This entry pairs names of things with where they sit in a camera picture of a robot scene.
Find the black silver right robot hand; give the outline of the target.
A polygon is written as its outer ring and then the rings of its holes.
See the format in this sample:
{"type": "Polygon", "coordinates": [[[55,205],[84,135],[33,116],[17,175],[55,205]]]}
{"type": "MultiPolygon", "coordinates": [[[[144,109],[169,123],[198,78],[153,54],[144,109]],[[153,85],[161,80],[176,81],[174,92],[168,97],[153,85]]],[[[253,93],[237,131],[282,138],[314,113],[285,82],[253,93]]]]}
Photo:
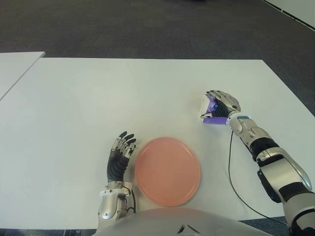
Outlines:
{"type": "Polygon", "coordinates": [[[221,90],[210,90],[204,94],[201,106],[202,119],[229,118],[234,113],[241,112],[236,98],[221,90]]]}

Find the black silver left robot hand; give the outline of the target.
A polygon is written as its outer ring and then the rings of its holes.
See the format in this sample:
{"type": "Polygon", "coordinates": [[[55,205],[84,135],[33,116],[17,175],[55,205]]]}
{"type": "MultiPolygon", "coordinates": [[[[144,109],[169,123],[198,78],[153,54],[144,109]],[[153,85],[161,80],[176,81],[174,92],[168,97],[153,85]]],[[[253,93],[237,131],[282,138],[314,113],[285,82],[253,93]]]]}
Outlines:
{"type": "Polygon", "coordinates": [[[121,133],[115,140],[110,150],[107,163],[108,183],[113,181],[124,181],[124,174],[128,167],[129,160],[136,148],[134,134],[126,131],[121,133]]]}

